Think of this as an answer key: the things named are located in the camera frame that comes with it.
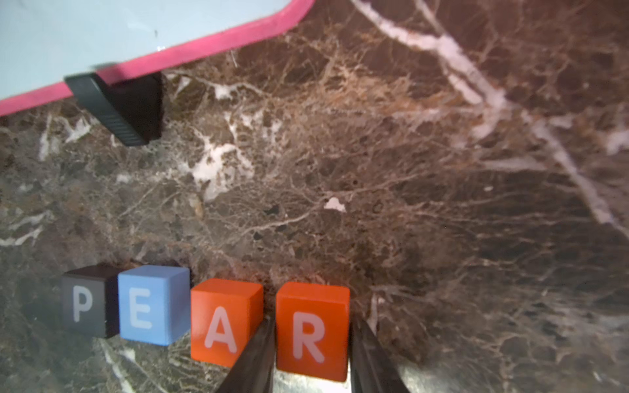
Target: brown marble countertop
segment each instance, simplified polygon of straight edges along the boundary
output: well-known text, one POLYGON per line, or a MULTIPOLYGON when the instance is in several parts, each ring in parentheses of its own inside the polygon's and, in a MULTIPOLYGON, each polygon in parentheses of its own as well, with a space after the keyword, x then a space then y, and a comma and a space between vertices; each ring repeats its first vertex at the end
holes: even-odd
MULTIPOLYGON (((319 0, 164 72, 125 148, 72 99, 0 118, 0 390, 208 392, 63 331, 61 273, 347 285, 412 392, 629 390, 629 3, 319 0)), ((276 390, 347 391, 276 374, 276 390)))

